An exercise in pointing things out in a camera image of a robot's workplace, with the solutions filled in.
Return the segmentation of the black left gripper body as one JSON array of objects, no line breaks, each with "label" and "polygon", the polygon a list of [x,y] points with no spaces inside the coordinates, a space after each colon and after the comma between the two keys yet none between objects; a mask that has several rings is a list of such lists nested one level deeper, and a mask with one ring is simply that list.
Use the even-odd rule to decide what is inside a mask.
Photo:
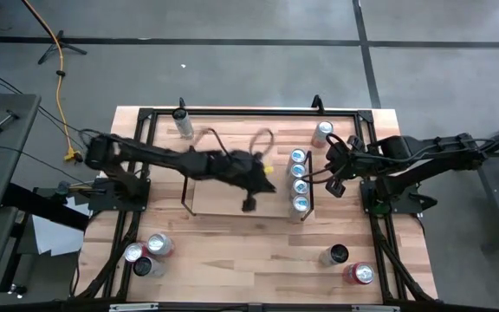
[{"label": "black left gripper body", "polygon": [[265,174],[262,158],[261,152],[232,150],[229,155],[220,153],[210,156],[207,170],[213,179],[255,193],[257,176]]}]

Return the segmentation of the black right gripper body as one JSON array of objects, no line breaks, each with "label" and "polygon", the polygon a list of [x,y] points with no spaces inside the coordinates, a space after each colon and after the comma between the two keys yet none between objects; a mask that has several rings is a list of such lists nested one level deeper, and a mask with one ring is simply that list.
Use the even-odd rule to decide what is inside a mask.
[{"label": "black right gripper body", "polygon": [[332,144],[326,155],[328,169],[337,179],[354,179],[372,175],[372,161],[368,155],[347,147],[343,142]]}]

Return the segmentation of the white can with black lid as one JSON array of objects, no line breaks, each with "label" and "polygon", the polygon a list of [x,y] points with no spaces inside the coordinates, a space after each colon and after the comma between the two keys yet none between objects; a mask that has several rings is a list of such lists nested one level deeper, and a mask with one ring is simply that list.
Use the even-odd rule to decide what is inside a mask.
[{"label": "white can with black lid", "polygon": [[151,257],[140,257],[133,265],[133,272],[136,276],[158,277],[165,274],[165,266]]},{"label": "white can with black lid", "polygon": [[319,255],[319,262],[325,266],[344,263],[349,258],[349,251],[343,244],[334,244]]}]

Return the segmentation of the orange white can silver lid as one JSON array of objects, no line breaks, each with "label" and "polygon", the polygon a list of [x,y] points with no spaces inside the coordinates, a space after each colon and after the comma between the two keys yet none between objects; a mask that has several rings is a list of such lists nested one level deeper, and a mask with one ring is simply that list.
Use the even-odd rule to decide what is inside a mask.
[{"label": "orange white can silver lid", "polygon": [[332,133],[334,126],[329,121],[321,121],[317,124],[312,139],[311,145],[317,148],[322,148],[327,144],[327,136]]}]

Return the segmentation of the red white can silver lid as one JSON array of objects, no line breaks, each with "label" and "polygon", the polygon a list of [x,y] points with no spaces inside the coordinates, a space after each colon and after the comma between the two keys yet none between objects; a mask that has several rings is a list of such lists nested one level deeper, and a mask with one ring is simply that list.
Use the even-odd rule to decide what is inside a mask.
[{"label": "red white can silver lid", "polygon": [[131,243],[124,250],[124,258],[129,263],[135,263],[146,254],[146,247],[142,243]]},{"label": "red white can silver lid", "polygon": [[174,251],[174,244],[170,237],[163,233],[151,235],[146,241],[150,253],[158,257],[169,257]]}]

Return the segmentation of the white paper sheets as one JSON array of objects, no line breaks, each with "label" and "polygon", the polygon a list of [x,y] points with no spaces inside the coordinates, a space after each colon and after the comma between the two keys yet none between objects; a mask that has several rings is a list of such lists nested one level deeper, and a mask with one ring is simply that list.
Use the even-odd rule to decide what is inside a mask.
[{"label": "white paper sheets", "polygon": [[32,218],[39,254],[49,252],[52,257],[79,251],[84,231],[61,225],[46,218]]}]

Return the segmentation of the black diagonal beam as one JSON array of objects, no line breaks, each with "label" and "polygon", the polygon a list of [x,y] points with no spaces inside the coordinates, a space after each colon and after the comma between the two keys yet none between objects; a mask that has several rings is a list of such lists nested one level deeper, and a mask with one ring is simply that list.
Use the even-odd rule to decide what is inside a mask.
[{"label": "black diagonal beam", "polygon": [[79,231],[86,230],[89,222],[89,216],[12,183],[8,185],[1,205],[15,207]]}]

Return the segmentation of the black tripod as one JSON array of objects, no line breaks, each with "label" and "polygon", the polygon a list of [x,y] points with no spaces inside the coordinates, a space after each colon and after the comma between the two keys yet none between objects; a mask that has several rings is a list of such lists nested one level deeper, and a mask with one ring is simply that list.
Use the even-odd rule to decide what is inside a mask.
[{"label": "black tripod", "polygon": [[[76,48],[75,46],[64,42],[62,40],[63,35],[64,35],[64,32],[62,30],[60,30],[56,35],[56,39],[58,40],[58,45],[61,47],[61,49],[70,49],[70,50],[73,50],[74,52],[79,53],[81,55],[87,54],[86,50]],[[48,49],[42,55],[42,57],[38,60],[37,64],[42,65],[44,62],[46,62],[53,52],[58,51],[58,48],[57,48],[58,45],[56,43],[51,43],[50,46],[48,47]]]}]

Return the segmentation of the metal caster wheel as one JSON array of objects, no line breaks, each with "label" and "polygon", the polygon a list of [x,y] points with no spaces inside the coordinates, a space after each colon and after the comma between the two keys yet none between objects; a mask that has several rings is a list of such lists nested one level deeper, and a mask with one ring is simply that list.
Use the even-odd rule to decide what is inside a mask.
[{"label": "metal caster wheel", "polygon": [[13,295],[17,299],[22,299],[27,292],[28,288],[26,286],[12,283],[7,291],[7,294]]}]

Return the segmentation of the black aluminium table frame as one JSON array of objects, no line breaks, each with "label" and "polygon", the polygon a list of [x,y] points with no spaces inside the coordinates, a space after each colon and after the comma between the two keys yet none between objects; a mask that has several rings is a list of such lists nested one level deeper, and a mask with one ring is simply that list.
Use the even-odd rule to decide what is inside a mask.
[{"label": "black aluminium table frame", "polygon": [[[334,108],[318,114],[312,108],[196,108],[196,129],[210,133],[199,149],[220,146],[263,149],[268,155],[309,148],[316,125],[327,120],[346,138],[384,139],[399,133],[394,111]],[[161,277],[139,277],[118,262],[102,289],[104,296],[124,296],[132,302],[259,302],[259,303],[379,303],[379,282],[353,285],[342,267],[324,266],[320,253],[344,244],[352,262],[374,263],[369,217],[360,204],[360,184],[347,183],[341,198],[323,186],[314,189],[314,211],[302,222],[281,218],[193,216],[181,204],[184,178],[152,167],[146,210],[138,215],[137,240],[162,232],[174,242]]]}]

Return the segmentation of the silver metal bracket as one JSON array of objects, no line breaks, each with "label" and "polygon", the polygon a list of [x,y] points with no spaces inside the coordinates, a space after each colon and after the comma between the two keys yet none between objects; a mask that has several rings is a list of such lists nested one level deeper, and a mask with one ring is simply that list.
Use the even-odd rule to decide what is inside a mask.
[{"label": "silver metal bracket", "polygon": [[372,305],[372,304],[352,305],[351,311],[352,312],[401,312],[400,307],[397,306]]},{"label": "silver metal bracket", "polygon": [[157,302],[127,302],[111,304],[108,312],[148,312],[159,310]]}]

